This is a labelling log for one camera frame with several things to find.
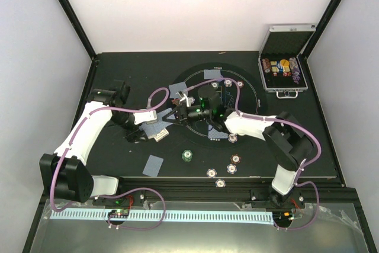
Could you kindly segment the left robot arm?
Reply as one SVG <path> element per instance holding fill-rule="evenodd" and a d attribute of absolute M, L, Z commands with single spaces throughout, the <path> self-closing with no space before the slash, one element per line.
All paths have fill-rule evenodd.
<path fill-rule="evenodd" d="M 84 203 L 91 197 L 106 196 L 114 205 L 126 201 L 127 190 L 118 184 L 118 178 L 92 175 L 86 165 L 95 141 L 109 121 L 124 128 L 132 142 L 147 139 L 140 125 L 156 121 L 156 110 L 151 105 L 126 110 L 123 106 L 129 92 L 130 87 L 123 81 L 116 81 L 111 89 L 93 89 L 69 136 L 52 154 L 41 157 L 41 177 L 50 199 Z"/>

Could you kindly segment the white playing card box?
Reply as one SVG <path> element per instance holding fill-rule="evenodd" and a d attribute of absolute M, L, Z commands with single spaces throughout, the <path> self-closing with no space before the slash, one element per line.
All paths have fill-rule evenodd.
<path fill-rule="evenodd" d="M 169 132 L 166 128 L 164 128 L 163 130 L 161 130 L 159 133 L 155 134 L 153 136 L 154 140 L 156 142 L 159 142 L 161 141 L 162 139 L 164 139 L 165 137 L 167 137 L 169 135 Z"/>

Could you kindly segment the blue playing card deck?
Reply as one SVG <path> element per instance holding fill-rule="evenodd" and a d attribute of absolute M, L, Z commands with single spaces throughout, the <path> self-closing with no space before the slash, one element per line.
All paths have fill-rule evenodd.
<path fill-rule="evenodd" d="M 144 133 L 146 134 L 146 136 L 149 139 L 156 136 L 158 133 L 160 133 L 165 128 L 166 128 L 166 126 L 162 122 L 157 122 L 157 123 L 152 123 L 152 124 L 143 123 L 140 126 L 140 129 L 144 131 Z"/>

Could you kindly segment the green poker chip stack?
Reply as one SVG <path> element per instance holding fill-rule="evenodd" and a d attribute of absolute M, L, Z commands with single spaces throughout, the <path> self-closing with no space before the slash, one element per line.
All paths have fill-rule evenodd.
<path fill-rule="evenodd" d="M 187 150 L 183 151 L 183 153 L 182 153 L 183 161 L 190 162 L 192 160 L 192 157 L 193 157 L 193 154 L 192 154 L 191 150 L 187 149 Z"/>

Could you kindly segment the brown poker chip stack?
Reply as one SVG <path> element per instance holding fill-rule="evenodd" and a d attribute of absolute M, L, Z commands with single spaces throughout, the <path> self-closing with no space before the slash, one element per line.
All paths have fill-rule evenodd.
<path fill-rule="evenodd" d="M 230 160 L 233 164 L 239 164 L 241 162 L 241 157 L 237 154 L 234 154 L 231 156 Z"/>

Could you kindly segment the stray card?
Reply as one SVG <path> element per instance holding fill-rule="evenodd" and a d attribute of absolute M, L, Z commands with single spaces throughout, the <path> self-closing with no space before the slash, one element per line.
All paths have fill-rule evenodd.
<path fill-rule="evenodd" d="M 142 174 L 148 177 L 157 177 L 162 164 L 163 164 L 163 158 L 150 155 L 149 158 L 147 159 L 147 162 L 143 169 Z"/>

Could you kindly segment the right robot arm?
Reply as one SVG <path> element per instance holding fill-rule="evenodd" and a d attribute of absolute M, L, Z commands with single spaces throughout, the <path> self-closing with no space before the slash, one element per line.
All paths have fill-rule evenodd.
<path fill-rule="evenodd" d="M 269 200 L 275 207 L 284 207 L 291 200 L 290 193 L 314 148 L 306 130 L 296 122 L 288 121 L 292 116 L 288 113 L 268 117 L 243 113 L 224 104 L 211 85 L 199 88 L 199 105 L 191 105 L 181 91 L 179 96 L 176 107 L 162 117 L 164 122 L 187 126 L 206 121 L 218 132 L 263 140 L 277 162 Z"/>

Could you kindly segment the cards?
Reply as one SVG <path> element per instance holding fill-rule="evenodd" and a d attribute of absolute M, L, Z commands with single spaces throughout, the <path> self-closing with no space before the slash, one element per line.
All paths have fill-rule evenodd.
<path fill-rule="evenodd" d="M 216 130 L 212 125 L 208 125 L 208 138 L 210 140 L 228 139 L 229 135 L 225 132 Z"/>

